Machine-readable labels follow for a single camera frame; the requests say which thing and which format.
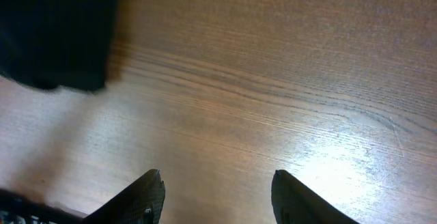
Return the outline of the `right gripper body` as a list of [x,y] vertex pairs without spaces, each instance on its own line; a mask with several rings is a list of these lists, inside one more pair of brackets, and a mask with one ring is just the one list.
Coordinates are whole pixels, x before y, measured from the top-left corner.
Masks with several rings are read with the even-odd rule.
[[80,224],[82,218],[1,189],[1,224]]

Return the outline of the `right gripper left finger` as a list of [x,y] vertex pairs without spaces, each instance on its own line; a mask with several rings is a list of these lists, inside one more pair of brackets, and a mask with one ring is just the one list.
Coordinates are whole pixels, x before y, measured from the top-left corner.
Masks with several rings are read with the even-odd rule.
[[159,224],[165,200],[165,183],[151,169],[85,217],[85,224]]

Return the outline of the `black t-shirt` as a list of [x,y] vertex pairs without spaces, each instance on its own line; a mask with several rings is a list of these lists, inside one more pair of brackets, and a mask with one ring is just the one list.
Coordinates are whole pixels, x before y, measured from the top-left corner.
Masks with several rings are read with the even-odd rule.
[[1,0],[1,76],[36,89],[105,86],[117,0]]

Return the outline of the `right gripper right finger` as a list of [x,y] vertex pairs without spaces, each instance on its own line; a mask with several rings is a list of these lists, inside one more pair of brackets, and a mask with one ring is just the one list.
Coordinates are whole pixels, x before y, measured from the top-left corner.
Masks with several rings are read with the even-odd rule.
[[286,170],[276,170],[271,202],[277,224],[358,224]]

